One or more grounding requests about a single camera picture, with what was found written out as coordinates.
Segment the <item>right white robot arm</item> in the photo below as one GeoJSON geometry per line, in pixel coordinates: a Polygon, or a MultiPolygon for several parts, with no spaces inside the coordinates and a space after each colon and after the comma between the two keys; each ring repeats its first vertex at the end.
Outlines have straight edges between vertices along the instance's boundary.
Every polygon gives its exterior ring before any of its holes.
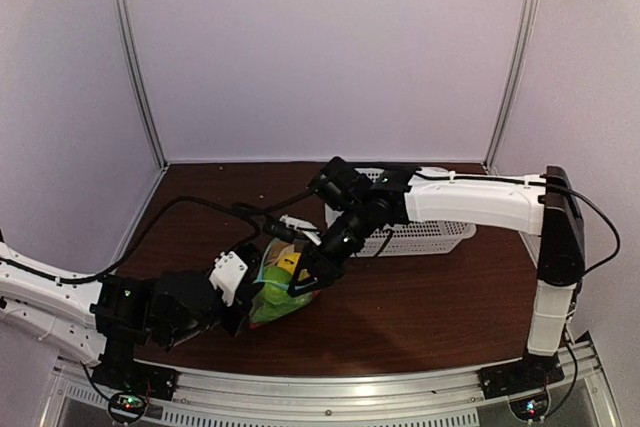
{"type": "Polygon", "coordinates": [[[586,273],[584,221],[562,168],[491,177],[453,171],[429,175],[422,167],[385,165],[370,180],[334,157],[308,189],[340,215],[303,249],[287,288],[292,297],[332,286],[344,275],[347,259],[385,226],[449,221],[539,237],[527,355],[514,364],[512,377],[530,389],[550,373],[549,357],[559,349],[570,304],[586,273]]]}

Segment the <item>green toy apple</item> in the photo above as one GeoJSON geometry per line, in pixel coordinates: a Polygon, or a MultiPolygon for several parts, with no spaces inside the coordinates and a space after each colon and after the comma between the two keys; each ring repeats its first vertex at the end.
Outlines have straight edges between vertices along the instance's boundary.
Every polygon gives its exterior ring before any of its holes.
{"type": "Polygon", "coordinates": [[[268,266],[263,271],[261,291],[253,300],[250,322],[266,324],[289,315],[312,302],[314,293],[291,297],[287,288],[291,281],[286,271],[268,266]]]}

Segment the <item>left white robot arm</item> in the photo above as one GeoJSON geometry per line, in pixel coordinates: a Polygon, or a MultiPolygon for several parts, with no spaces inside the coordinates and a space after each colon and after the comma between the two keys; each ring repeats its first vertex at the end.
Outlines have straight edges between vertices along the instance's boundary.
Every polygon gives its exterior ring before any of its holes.
{"type": "Polygon", "coordinates": [[[236,334],[261,288],[255,277],[235,252],[221,253],[209,270],[139,280],[83,276],[3,244],[1,316],[84,364],[105,364],[111,381],[133,391],[144,380],[131,359],[135,346],[170,350],[216,326],[236,334]]]}

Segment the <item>yellow toy lemon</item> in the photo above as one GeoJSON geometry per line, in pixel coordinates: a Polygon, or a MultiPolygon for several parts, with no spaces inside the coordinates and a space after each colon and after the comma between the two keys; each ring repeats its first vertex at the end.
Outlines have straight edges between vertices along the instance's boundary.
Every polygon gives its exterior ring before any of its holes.
{"type": "Polygon", "coordinates": [[[285,254],[277,260],[276,266],[292,276],[296,270],[300,256],[301,254],[298,252],[285,254]]]}

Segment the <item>clear zip top bag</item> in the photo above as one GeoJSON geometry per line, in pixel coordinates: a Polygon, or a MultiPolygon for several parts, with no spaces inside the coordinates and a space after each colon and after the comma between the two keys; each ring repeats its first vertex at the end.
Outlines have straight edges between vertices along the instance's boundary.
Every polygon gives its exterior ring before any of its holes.
{"type": "Polygon", "coordinates": [[[287,243],[273,239],[266,247],[255,281],[262,287],[253,299],[249,313],[251,328],[258,328],[290,315],[306,307],[319,295],[318,292],[312,292],[292,297],[287,291],[302,248],[306,244],[303,240],[287,243]]]}

